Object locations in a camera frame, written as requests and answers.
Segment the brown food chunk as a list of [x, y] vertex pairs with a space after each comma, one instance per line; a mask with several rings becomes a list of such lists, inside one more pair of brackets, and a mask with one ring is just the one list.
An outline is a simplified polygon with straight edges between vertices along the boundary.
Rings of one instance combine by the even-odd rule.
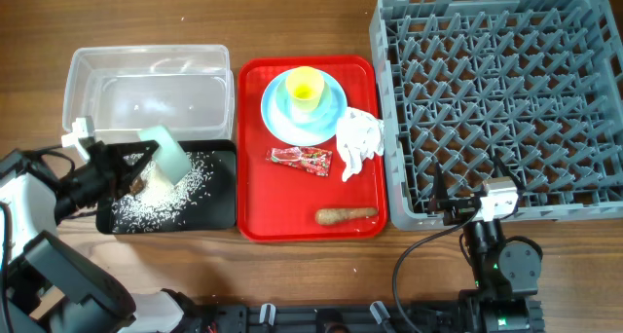
[[136, 177], [129, 186], [129, 193], [136, 197], [145, 189], [145, 181], [140, 177]]

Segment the brown sweet potato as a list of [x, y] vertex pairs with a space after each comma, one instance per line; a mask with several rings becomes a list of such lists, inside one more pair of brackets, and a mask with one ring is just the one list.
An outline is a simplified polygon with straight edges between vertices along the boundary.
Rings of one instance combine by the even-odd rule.
[[376, 216], [378, 210], [374, 207], [362, 208], [323, 208], [315, 213], [315, 222], [321, 226], [331, 226], [355, 219]]

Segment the green bowl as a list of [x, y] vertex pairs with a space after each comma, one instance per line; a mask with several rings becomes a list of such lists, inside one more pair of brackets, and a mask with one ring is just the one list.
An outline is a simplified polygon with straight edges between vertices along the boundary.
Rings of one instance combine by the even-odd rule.
[[179, 183], [191, 171], [190, 159], [166, 126], [142, 129], [137, 134], [141, 141], [154, 140], [158, 143], [153, 160], [172, 185]]

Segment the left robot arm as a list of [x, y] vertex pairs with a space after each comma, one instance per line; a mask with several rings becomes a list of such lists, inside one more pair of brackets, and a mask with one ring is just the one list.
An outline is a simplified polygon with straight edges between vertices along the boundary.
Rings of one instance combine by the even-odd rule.
[[1, 329], [4, 332], [199, 332], [202, 317], [180, 292], [134, 298], [114, 277], [58, 238], [81, 208], [102, 213], [130, 190], [159, 145], [88, 138], [85, 166], [58, 178], [58, 147], [16, 149], [1, 161]]

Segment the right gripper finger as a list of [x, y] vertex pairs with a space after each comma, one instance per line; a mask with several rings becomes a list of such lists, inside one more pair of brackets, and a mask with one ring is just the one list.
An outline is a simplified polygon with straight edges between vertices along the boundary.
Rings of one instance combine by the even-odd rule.
[[492, 162], [494, 164], [494, 176], [495, 177], [508, 177], [515, 184], [518, 192], [524, 192], [526, 190], [522, 181], [511, 172], [506, 164], [497, 155], [493, 155]]
[[432, 199], [438, 203], [448, 198], [447, 186], [444, 180], [444, 171], [439, 163], [435, 164], [433, 178], [433, 195]]

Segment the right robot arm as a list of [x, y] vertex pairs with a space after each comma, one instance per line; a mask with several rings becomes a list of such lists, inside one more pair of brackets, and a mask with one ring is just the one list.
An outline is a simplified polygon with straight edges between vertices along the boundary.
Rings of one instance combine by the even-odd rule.
[[435, 165], [429, 208], [443, 224], [461, 228], [461, 252], [472, 269], [476, 288], [462, 290], [458, 305], [464, 332], [541, 332], [538, 292], [543, 251], [534, 240], [507, 237], [502, 221], [517, 213], [524, 184], [497, 156], [493, 176], [463, 199], [452, 199], [443, 169]]

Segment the yellow plastic cup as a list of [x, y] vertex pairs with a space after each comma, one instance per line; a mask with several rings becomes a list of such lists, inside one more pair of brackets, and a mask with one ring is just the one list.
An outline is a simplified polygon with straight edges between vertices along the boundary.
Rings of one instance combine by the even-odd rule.
[[318, 69], [300, 66], [292, 69], [287, 75], [285, 87], [295, 108], [311, 112], [319, 104], [325, 81]]

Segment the red candy wrapper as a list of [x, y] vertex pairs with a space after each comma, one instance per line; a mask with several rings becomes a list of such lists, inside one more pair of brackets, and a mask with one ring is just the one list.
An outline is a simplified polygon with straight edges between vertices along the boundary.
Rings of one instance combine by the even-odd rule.
[[333, 153], [315, 147], [271, 148], [266, 159], [269, 162], [294, 167], [305, 172], [327, 177], [330, 172]]

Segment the white napkin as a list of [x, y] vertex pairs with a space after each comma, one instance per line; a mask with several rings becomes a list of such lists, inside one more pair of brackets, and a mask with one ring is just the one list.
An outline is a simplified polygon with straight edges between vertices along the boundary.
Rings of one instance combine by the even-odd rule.
[[342, 181], [347, 182], [359, 174], [365, 160], [382, 156], [385, 123], [372, 114], [348, 107], [336, 125], [337, 152], [346, 164], [342, 172]]

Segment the white rice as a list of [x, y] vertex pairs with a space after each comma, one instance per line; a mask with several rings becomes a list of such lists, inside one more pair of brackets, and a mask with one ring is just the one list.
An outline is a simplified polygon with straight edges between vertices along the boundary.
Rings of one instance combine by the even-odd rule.
[[142, 188], [113, 203], [114, 234], [157, 232], [186, 224], [184, 215], [210, 197], [207, 187], [214, 175], [210, 153], [188, 152], [187, 157], [191, 169], [176, 184], [153, 161], [142, 170]]

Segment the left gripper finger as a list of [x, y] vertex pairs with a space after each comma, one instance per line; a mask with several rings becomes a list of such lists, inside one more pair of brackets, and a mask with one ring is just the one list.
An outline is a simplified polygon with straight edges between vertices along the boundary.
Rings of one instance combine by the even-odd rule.
[[116, 200], [129, 194], [129, 186], [136, 177], [140, 176], [143, 179], [143, 177], [141, 176], [143, 170], [133, 169], [127, 164], [122, 165], [122, 170], [118, 175], [118, 179], [114, 188], [114, 198]]
[[126, 157], [139, 155], [138, 159], [131, 165], [136, 170], [143, 170], [159, 148], [160, 144], [155, 140], [114, 144], [114, 150], [122, 157], [125, 163], [127, 162]]

